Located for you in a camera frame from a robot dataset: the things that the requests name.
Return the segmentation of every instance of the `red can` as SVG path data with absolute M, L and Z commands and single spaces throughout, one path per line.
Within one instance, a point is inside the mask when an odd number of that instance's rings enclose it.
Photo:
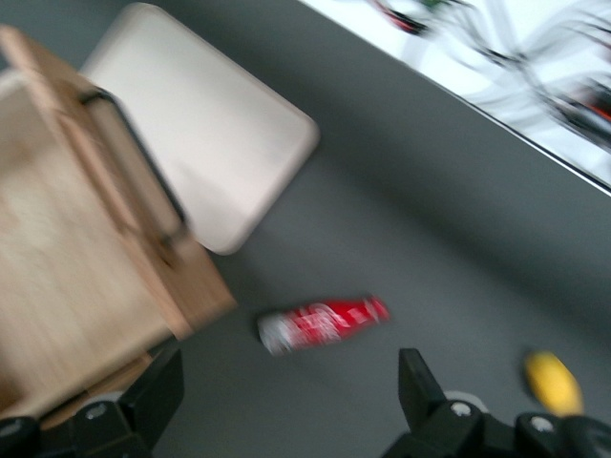
M 333 344 L 390 317 L 376 297 L 315 302 L 259 319 L 259 335 L 272 355 Z

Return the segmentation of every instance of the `gray floor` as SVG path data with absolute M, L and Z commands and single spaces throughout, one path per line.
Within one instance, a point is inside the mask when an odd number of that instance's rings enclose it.
M 0 0 L 0 20 L 78 67 L 126 3 Z M 214 258 L 241 307 L 182 344 L 186 397 L 156 456 L 379 456 L 406 428 L 406 346 L 506 422 L 538 409 L 522 352 L 552 349 L 611 422 L 609 197 L 296 1 L 157 3 L 323 139 L 244 248 Z M 253 334 L 262 310 L 364 293 L 392 320 L 350 341 L 272 358 Z

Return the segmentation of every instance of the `black metal handle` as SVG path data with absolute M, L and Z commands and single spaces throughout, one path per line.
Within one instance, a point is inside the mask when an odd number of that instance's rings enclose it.
M 151 156 L 150 152 L 144 146 L 144 143 L 141 141 L 140 137 L 138 136 L 138 134 L 136 132 L 136 129 L 134 128 L 132 122 L 129 120 L 129 117 L 125 114 L 125 111 L 122 109 L 121 104 L 118 102 L 116 97 L 114 95 L 112 95 L 111 93 L 109 93 L 108 91 L 106 91 L 104 89 L 101 89 L 101 88 L 96 88 L 95 91 L 83 94 L 82 96 L 79 97 L 79 101 L 83 105 L 87 105 L 87 104 L 89 104 L 89 103 L 91 103 L 91 102 L 93 102 L 95 100 L 104 100 L 104 101 L 109 102 L 113 106 L 113 108 L 115 109 L 117 115 L 119 116 L 119 119 L 121 120 L 121 122 L 125 126 L 128 134 L 130 135 L 130 137 L 132 138 L 132 140 L 136 144 L 137 148 L 139 149 L 139 151 L 140 151 L 142 157 L 144 158 L 147 166 L 149 167 L 149 169 L 151 170 L 151 172 L 155 176 L 155 179 L 159 183 L 159 186 L 161 187 L 161 190 L 163 191 L 165 196 L 167 196 L 168 201 L 170 202 L 170 204 L 174 208 L 174 211 L 176 212 L 176 214 L 177 214 L 177 216 L 179 218 L 179 221 L 180 221 L 180 227 L 173 234 L 166 234 L 166 235 L 164 235 L 162 240 L 161 240 L 161 242 L 164 243 L 164 244 L 170 244 L 172 242 L 172 240 L 174 240 L 174 239 L 176 239 L 176 238 L 178 238 L 178 237 L 180 237 L 180 236 L 182 236 L 182 235 L 184 235 L 186 233 L 187 216 L 186 216 L 182 206 L 180 205 L 179 200 L 177 199 L 176 195 L 174 194 L 174 192 L 170 188 L 170 186 L 167 183 L 165 177 L 163 176 L 163 173 L 161 172 L 161 170 L 159 169 L 159 167 L 155 163 L 155 160 Z

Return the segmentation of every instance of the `wooden panel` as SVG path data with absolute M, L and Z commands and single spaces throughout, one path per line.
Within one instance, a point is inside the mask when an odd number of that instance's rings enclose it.
M 0 417 L 38 416 L 234 301 L 190 234 L 159 242 L 158 184 L 114 160 L 78 102 L 91 83 L 15 29 L 0 43 L 37 108 L 0 132 Z
M 39 415 L 169 335 L 74 155 L 34 109 L 22 121 L 0 140 L 2 416 Z
M 113 162 L 109 145 L 77 101 L 80 95 L 95 89 L 92 83 L 16 29 L 0 29 L 0 42 L 12 65 L 28 78 L 33 100 L 51 129 L 80 158 L 175 335 L 184 337 L 234 306 L 218 271 L 191 236 L 177 240 L 172 253 L 159 245 L 155 216 L 142 206 L 134 186 L 126 182 L 120 166 Z M 117 138 L 124 135 L 113 135 L 112 131 L 107 134 Z M 138 189 L 141 195 L 153 196 L 158 193 L 154 186 L 144 180 Z

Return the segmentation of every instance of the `yellow handle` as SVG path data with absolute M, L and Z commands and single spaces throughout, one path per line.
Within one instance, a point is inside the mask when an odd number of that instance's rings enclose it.
M 535 397 L 558 416 L 582 415 L 581 389 L 573 374 L 554 353 L 531 353 L 524 361 L 526 378 Z

